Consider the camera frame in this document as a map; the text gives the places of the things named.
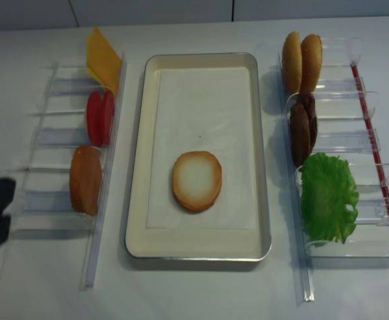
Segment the red stripe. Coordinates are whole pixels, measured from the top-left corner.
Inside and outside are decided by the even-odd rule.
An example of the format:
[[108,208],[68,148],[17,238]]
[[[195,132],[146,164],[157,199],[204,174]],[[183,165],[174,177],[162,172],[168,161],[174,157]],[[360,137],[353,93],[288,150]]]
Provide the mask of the red stripe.
[[[357,70],[357,66],[355,64],[352,64],[351,67],[352,67],[352,71],[353,71],[353,76],[355,78],[360,77],[359,72]],[[357,83],[356,86],[357,86],[358,91],[362,90],[362,86],[360,83]],[[366,105],[366,100],[365,100],[364,95],[359,94],[359,100],[360,100],[360,105],[362,106],[363,115],[366,115],[366,113],[368,112],[368,106]],[[365,124],[366,124],[367,129],[372,129],[372,123],[371,123],[369,117],[365,117]],[[373,154],[374,154],[375,164],[380,164],[381,163],[380,153],[378,151],[374,151]],[[384,175],[384,170],[383,170],[382,166],[377,165],[376,170],[378,172],[378,177],[380,178],[380,181],[381,182],[385,181],[386,177]],[[385,198],[388,198],[388,200],[386,200],[386,204],[387,204],[387,212],[389,215],[389,191],[388,191],[387,186],[382,186],[381,190],[382,190],[382,195]]]

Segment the red tomato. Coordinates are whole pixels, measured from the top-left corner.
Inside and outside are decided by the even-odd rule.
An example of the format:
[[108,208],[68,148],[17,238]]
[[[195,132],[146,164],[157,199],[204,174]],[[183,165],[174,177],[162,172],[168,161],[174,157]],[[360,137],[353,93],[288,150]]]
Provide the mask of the red tomato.
[[106,91],[103,97],[103,104],[101,105],[101,139],[105,145],[110,143],[110,131],[115,114],[115,97],[112,91]]
[[94,91],[89,95],[87,110],[85,113],[87,118],[87,131],[89,141],[99,147],[103,144],[101,137],[101,96],[98,91]]

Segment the green lettuce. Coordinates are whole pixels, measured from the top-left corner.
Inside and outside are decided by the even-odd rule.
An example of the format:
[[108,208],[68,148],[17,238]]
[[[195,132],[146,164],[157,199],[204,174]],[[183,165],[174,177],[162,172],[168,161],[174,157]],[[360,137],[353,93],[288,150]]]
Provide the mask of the green lettuce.
[[310,240],[345,243],[356,228],[359,200],[348,162],[317,153],[306,159],[301,177],[302,222]]

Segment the white table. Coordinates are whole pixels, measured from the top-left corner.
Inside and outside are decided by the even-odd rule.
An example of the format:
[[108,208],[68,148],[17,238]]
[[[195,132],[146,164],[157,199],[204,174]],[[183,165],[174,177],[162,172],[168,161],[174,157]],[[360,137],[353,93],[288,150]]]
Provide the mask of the white table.
[[[389,319],[389,268],[315,270],[316,301],[297,303],[284,219],[291,206],[279,201],[289,191],[276,177],[284,150],[268,139],[283,143],[273,112],[263,111],[272,250],[255,270],[138,270],[123,247],[128,150],[147,59],[167,53],[252,53],[261,103],[277,107],[276,79],[267,73],[292,30],[362,38],[360,74],[367,89],[380,94],[373,124],[382,160],[389,163],[389,17],[101,28],[117,51],[125,48],[129,66],[95,288],[78,290],[86,239],[14,241],[0,280],[0,319]],[[28,146],[33,128],[23,114],[45,87],[48,72],[41,68],[48,57],[83,64],[90,32],[0,32],[0,172]]]

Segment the cheese slice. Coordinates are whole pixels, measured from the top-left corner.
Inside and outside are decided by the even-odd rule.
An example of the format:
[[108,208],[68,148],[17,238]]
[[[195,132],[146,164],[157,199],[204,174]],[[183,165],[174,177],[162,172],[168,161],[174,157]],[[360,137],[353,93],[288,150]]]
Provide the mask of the cheese slice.
[[88,74],[117,94],[122,60],[97,27],[87,37]]

